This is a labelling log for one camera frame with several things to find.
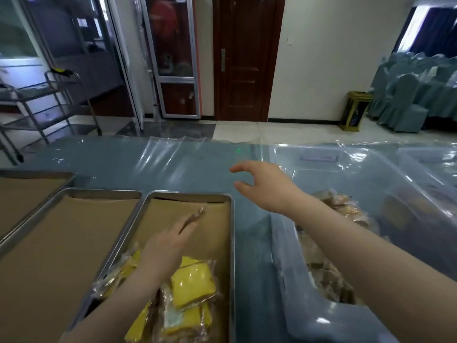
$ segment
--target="red object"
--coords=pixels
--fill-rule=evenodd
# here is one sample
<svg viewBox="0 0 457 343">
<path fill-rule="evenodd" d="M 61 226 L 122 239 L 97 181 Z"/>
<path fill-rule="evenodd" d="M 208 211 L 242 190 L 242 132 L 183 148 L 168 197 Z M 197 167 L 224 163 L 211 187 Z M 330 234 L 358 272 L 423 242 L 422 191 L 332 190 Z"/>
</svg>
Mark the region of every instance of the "red object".
<svg viewBox="0 0 457 343">
<path fill-rule="evenodd" d="M 178 31 L 178 17 L 170 1 L 156 0 L 149 11 L 149 17 L 157 37 L 172 39 Z"/>
</svg>

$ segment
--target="metal cart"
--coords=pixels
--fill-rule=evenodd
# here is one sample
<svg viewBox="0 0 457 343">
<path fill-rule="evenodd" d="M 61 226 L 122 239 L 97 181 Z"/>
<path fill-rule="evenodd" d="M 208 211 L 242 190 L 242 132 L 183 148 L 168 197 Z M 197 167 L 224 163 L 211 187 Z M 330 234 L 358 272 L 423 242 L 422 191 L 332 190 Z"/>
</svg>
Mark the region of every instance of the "metal cart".
<svg viewBox="0 0 457 343">
<path fill-rule="evenodd" d="M 53 74 L 60 76 L 61 80 L 53 80 Z M 28 116 L 9 122 L 7 124 L 0 123 L 0 132 L 6 139 L 7 143 L 13 149 L 19 162 L 24 162 L 24 156 L 22 153 L 24 152 L 25 148 L 42 141 L 44 144 L 50 144 L 51 142 L 61 138 L 62 132 L 59 133 L 59 131 L 63 130 L 66 127 L 70 129 L 72 135 L 75 135 L 75 130 L 69 121 L 69 118 L 74 115 L 92 115 L 95 122 L 93 129 L 96 129 L 98 135 L 101 136 L 100 125 L 97 121 L 94 110 L 92 109 L 92 105 L 87 98 L 87 94 L 84 91 L 81 77 L 76 72 L 60 68 L 51 68 L 49 71 L 44 73 L 44 77 L 46 79 L 45 82 L 19 89 L 6 84 L 0 84 L 0 89 L 3 89 L 3 91 L 0 91 L 0 101 L 20 103 L 28 114 Z M 62 104 L 59 101 L 57 93 L 70 89 L 74 85 L 81 85 L 82 90 L 84 91 L 84 99 L 86 100 L 87 105 L 67 105 Z M 57 104 L 42 111 L 32 113 L 30 107 L 27 105 L 27 102 L 50 95 L 54 96 Z M 59 130 L 50 133 L 49 135 L 44 133 L 44 130 L 48 127 L 64 120 L 67 122 L 67 126 L 64 126 Z M 41 135 L 41 139 L 23 147 L 22 149 L 18 149 L 8 137 L 6 130 L 38 131 Z"/>
</svg>

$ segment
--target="trash can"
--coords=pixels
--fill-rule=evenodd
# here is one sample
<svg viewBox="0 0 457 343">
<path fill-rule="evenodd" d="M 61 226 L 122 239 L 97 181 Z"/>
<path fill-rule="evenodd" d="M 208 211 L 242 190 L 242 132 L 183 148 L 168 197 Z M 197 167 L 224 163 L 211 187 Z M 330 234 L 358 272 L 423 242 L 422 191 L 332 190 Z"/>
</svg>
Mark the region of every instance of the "trash can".
<svg viewBox="0 0 457 343">
<path fill-rule="evenodd" d="M 348 98 L 339 126 L 343 131 L 358 132 L 363 115 L 373 100 L 373 95 L 361 91 L 350 91 Z"/>
</svg>

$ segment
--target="wooden door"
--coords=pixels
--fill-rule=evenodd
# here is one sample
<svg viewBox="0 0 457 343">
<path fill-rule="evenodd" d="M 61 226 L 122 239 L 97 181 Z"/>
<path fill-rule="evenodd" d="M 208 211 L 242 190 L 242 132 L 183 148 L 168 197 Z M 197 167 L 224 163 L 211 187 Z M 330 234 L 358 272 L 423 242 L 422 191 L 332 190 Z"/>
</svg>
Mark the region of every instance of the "wooden door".
<svg viewBox="0 0 457 343">
<path fill-rule="evenodd" d="M 214 0 L 217 120 L 266 121 L 284 0 Z"/>
</svg>

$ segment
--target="hand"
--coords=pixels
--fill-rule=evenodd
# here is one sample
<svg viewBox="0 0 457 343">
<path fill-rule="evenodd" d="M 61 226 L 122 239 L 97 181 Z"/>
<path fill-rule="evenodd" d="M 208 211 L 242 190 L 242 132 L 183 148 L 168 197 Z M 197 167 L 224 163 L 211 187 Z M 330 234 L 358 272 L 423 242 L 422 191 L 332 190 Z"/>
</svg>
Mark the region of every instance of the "hand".
<svg viewBox="0 0 457 343">
<path fill-rule="evenodd" d="M 180 218 L 169 230 L 152 236 L 146 243 L 137 271 L 153 286 L 161 286 L 181 265 L 182 251 L 198 225 L 193 222 L 182 230 L 189 217 Z"/>
<path fill-rule="evenodd" d="M 254 185 L 235 182 L 235 188 L 257 206 L 273 213 L 286 215 L 290 203 L 306 194 L 275 164 L 245 161 L 230 168 L 230 172 L 249 172 Z"/>
</svg>

